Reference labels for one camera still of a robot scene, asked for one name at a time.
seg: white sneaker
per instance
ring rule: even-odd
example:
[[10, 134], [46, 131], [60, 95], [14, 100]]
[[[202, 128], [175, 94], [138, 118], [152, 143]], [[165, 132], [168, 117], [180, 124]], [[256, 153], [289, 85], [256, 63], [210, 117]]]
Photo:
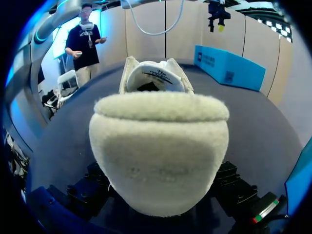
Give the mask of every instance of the white sneaker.
[[[158, 92], [137, 92], [151, 82]], [[194, 94], [174, 59], [127, 58], [119, 92], [95, 104], [89, 137], [96, 161], [134, 210], [159, 217], [187, 212], [208, 192], [224, 159], [227, 107]]]
[[120, 81], [119, 93], [137, 91], [172, 91], [194, 93], [186, 74], [173, 59], [138, 62], [128, 57]]

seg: shoe tongue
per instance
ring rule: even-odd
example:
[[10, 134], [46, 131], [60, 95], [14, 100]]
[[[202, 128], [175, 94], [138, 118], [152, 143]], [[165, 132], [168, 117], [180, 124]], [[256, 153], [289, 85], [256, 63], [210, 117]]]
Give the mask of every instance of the shoe tongue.
[[138, 91], [138, 88], [153, 82], [162, 91], [185, 92], [181, 77], [170, 71], [167, 62], [141, 62], [129, 75], [127, 90]]

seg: blue box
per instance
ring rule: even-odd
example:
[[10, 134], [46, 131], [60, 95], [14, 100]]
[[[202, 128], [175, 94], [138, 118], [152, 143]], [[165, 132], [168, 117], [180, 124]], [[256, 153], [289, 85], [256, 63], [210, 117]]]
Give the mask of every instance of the blue box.
[[195, 46], [194, 64], [219, 84], [260, 91], [266, 69], [228, 51]]

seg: man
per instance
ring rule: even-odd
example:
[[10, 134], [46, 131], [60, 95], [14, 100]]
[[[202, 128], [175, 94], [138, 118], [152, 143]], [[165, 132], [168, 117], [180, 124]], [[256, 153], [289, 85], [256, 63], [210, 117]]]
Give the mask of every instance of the man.
[[69, 32], [65, 48], [66, 53], [73, 56], [79, 88], [97, 74], [99, 60], [95, 45], [106, 41], [106, 38], [100, 37], [96, 25], [91, 30], [83, 30], [84, 25], [92, 25], [89, 22], [91, 13], [91, 4], [82, 5], [79, 15], [81, 22]]

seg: khaki pants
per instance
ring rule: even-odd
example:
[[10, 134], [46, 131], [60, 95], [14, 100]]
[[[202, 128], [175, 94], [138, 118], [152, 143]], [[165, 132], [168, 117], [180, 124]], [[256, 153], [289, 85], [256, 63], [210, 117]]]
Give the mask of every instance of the khaki pants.
[[78, 87], [81, 88], [90, 79], [94, 78], [99, 71], [99, 63], [82, 67], [76, 71]]

